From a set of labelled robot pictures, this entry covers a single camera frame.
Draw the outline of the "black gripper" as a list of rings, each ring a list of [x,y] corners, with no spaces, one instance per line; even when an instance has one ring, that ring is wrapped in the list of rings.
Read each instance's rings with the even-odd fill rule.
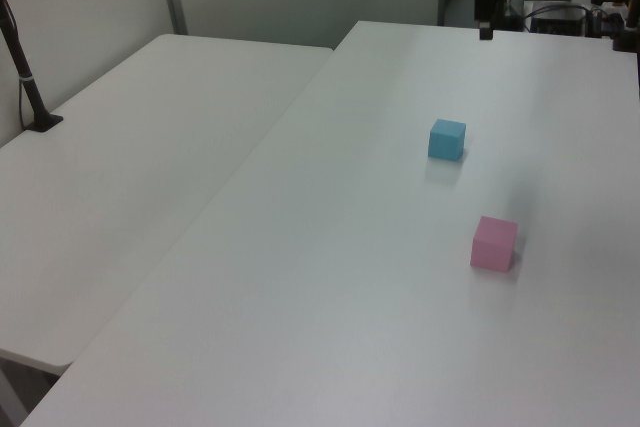
[[[479,23],[479,39],[491,41],[494,29],[491,25],[495,11],[495,0],[474,0],[474,18]]]

